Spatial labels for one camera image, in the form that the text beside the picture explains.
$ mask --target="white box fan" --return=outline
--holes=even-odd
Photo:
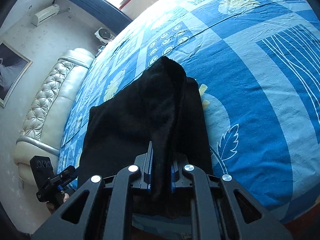
[[[105,29],[105,28],[100,28],[98,29],[95,34],[96,37],[101,41],[101,43],[103,43],[104,45],[106,45],[110,40],[113,40],[115,37],[113,35],[111,35],[111,33]]]
[[[34,24],[35,26],[39,26],[41,23],[50,19],[52,16],[57,15],[59,12],[59,9],[60,9],[59,5],[54,4],[33,15],[31,23]]]

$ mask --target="framed picture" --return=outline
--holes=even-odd
[[[4,41],[0,43],[0,106],[5,107],[14,87],[32,61]]]

